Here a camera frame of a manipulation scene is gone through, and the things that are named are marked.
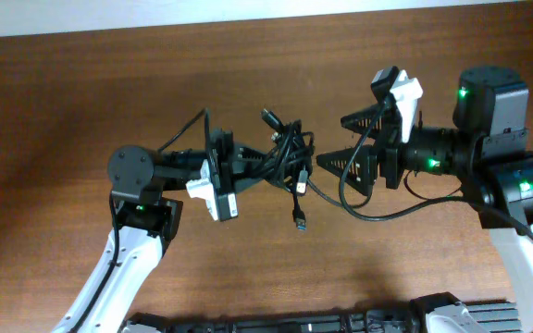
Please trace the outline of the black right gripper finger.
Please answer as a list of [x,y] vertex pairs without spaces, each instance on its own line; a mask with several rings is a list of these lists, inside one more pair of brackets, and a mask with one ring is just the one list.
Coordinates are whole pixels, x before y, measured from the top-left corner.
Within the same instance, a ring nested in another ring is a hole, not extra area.
[[347,175],[345,183],[364,196],[370,196],[376,182],[377,158],[369,153],[371,146],[363,146],[353,161],[353,149],[347,148],[335,152],[319,154],[316,163],[319,167],[340,178],[345,169]]
[[370,127],[367,138],[386,143],[386,130],[382,129],[384,113],[384,105],[371,105],[361,111],[342,117],[341,126],[359,135],[365,134],[367,128]]

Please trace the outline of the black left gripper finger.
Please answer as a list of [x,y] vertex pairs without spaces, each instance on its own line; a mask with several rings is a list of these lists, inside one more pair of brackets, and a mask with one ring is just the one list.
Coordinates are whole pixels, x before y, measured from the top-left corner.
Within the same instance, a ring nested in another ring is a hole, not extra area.
[[263,181],[263,177],[251,177],[246,174],[234,174],[233,175],[233,189],[235,192],[243,192],[259,182]]
[[257,167],[267,157],[267,153],[256,150],[242,143],[234,144],[234,161]]

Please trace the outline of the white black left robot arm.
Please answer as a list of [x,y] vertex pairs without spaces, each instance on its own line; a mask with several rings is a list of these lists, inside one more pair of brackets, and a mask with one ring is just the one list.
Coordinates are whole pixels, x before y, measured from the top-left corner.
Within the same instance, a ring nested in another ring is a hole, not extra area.
[[178,232],[183,203],[165,192],[186,191],[205,202],[213,220],[224,222],[238,216],[238,194],[259,182],[251,171],[264,157],[221,130],[206,136],[203,150],[118,148],[107,166],[112,229],[105,249],[54,330],[117,332]]

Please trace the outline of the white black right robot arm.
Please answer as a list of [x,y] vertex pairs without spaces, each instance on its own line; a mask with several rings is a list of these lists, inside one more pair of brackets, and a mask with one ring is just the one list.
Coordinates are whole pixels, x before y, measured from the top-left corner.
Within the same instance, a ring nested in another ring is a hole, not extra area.
[[513,69],[464,70],[449,128],[424,125],[419,81],[397,67],[371,83],[375,103],[341,119],[357,133],[353,147],[320,154],[317,164],[341,188],[371,196],[378,178],[390,189],[410,173],[459,179],[459,203],[469,204],[490,235],[514,289],[519,330],[533,332],[533,152],[527,149],[529,90]]

